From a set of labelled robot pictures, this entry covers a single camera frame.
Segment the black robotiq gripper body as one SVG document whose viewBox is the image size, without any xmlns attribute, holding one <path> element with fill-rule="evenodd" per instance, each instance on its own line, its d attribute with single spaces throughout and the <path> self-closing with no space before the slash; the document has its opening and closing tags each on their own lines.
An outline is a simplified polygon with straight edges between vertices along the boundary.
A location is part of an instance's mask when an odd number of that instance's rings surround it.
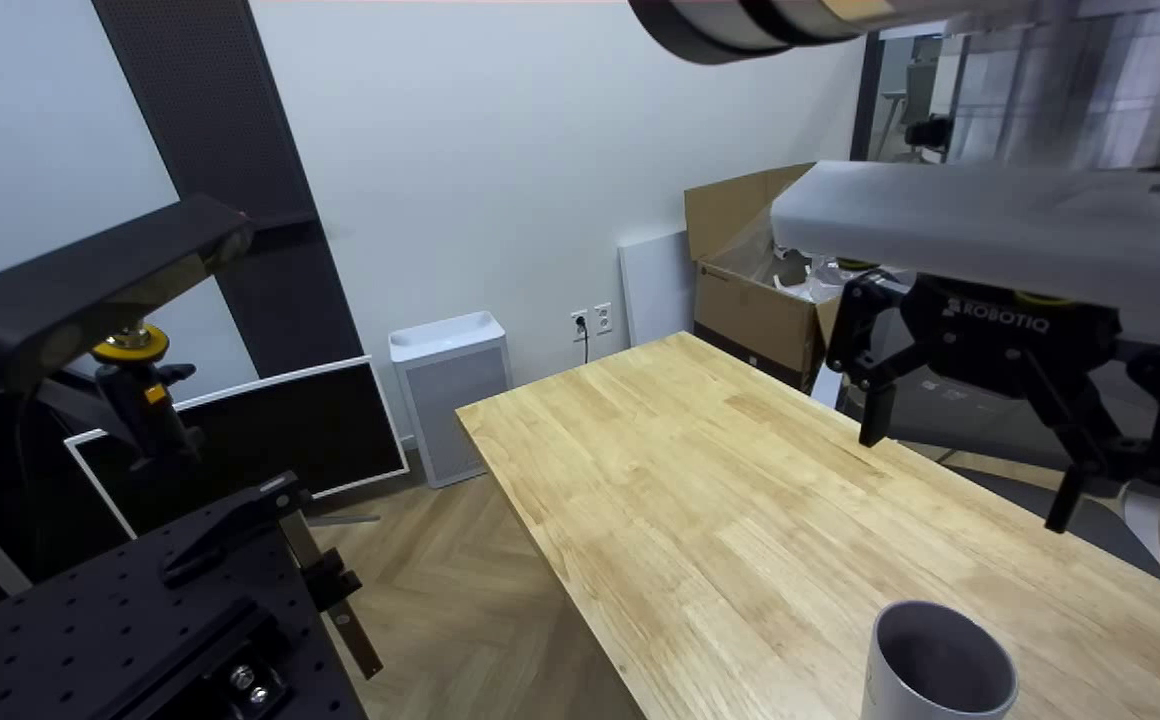
<svg viewBox="0 0 1160 720">
<path fill-rule="evenodd" d="M 919 278 L 898 300 L 908 335 L 940 376 L 1029 396 L 1081 387 L 1115 356 L 1119 313 L 1071 300 L 1022 300 L 1007 287 Z"/>
</svg>

